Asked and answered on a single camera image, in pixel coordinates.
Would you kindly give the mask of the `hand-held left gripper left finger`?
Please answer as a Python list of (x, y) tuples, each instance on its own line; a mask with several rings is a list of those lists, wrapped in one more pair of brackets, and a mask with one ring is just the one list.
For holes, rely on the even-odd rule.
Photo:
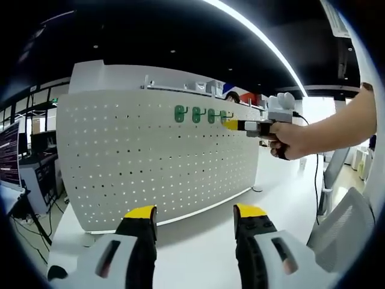
[(125, 214), (115, 233), (107, 234), (78, 258), (79, 288), (152, 288), (157, 258), (154, 205)]

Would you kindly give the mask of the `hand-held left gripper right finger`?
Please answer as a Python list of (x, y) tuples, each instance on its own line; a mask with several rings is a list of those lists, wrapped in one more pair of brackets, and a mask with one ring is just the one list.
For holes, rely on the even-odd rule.
[(313, 288), (314, 253), (267, 213), (251, 205), (233, 206), (236, 249), (242, 288)]

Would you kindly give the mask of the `person's right hand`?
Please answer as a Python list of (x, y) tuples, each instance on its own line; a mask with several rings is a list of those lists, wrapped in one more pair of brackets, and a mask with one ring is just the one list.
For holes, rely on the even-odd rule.
[(273, 123), (270, 127), (270, 133), (275, 135), (275, 139), (270, 141), (271, 155), (277, 158), (281, 147), (286, 145), (284, 150), (285, 158), (288, 160), (296, 160), (306, 155), (304, 126), (294, 125), (290, 123)]

